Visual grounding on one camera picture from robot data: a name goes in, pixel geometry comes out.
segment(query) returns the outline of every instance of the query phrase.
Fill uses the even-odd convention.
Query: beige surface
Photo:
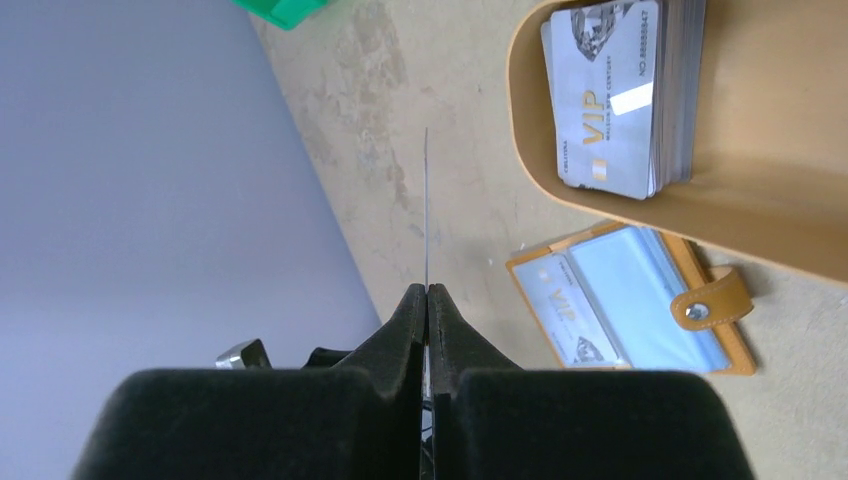
[[[429,127],[431,281],[505,354],[547,367],[555,360],[503,264],[597,217],[539,192],[512,146],[504,59],[534,3],[339,0],[293,32],[256,25],[380,315],[423,279]],[[735,263],[757,296],[742,327],[762,370],[710,380],[761,478],[841,478],[848,292]]]

